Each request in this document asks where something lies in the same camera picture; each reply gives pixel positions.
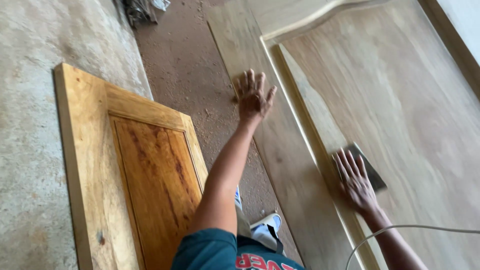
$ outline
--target white shoe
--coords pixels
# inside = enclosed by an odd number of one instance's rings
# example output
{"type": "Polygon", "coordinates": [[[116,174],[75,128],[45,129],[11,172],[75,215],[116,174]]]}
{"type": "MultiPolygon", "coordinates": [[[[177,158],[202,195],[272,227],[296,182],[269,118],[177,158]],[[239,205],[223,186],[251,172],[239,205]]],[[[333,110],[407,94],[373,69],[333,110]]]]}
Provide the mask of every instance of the white shoe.
{"type": "Polygon", "coordinates": [[[263,224],[272,226],[275,229],[275,232],[278,232],[278,230],[280,229],[280,226],[282,225],[282,218],[277,213],[270,214],[264,217],[263,219],[261,219],[260,221],[250,225],[250,230],[263,224]]]}

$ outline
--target wooden door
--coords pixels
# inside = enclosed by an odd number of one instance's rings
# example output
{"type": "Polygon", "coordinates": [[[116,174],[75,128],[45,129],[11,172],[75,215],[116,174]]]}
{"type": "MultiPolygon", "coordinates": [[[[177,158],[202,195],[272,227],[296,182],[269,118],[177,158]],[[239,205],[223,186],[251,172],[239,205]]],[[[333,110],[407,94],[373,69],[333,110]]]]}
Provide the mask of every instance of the wooden door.
{"type": "MultiPolygon", "coordinates": [[[[437,1],[232,0],[208,23],[232,81],[278,86],[254,139],[306,268],[343,269],[370,234],[336,195],[331,153],[354,141],[394,223],[478,228],[480,69],[437,1]]],[[[472,237],[400,233],[430,268],[480,267],[472,237]]],[[[361,266],[386,269],[374,240],[361,266]]]]}
{"type": "Polygon", "coordinates": [[[55,68],[80,269],[169,269],[207,171],[190,116],[55,68]]]}

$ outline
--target electrical cord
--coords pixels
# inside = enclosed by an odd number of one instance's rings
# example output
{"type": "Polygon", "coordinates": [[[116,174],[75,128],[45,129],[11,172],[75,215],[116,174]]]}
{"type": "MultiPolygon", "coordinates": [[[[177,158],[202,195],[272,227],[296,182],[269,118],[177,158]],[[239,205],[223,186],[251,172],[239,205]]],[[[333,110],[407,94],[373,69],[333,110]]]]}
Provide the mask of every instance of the electrical cord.
{"type": "Polygon", "coordinates": [[[353,255],[355,255],[355,252],[357,252],[357,249],[365,242],[368,241],[368,239],[375,237],[387,230],[393,229],[393,228],[423,228],[423,229],[432,229],[432,230],[438,230],[438,231],[447,231],[447,232],[454,232],[454,233],[476,233],[480,234],[480,231],[477,230],[461,230],[461,229],[448,229],[448,228],[442,228],[442,227],[435,227],[435,226],[426,226],[426,225],[393,225],[393,226],[388,226],[385,227],[378,232],[368,236],[367,238],[363,239],[360,244],[358,244],[350,254],[350,257],[348,257],[347,261],[347,267],[345,267],[345,270],[348,270],[348,266],[350,265],[350,261],[352,260],[353,255]]]}

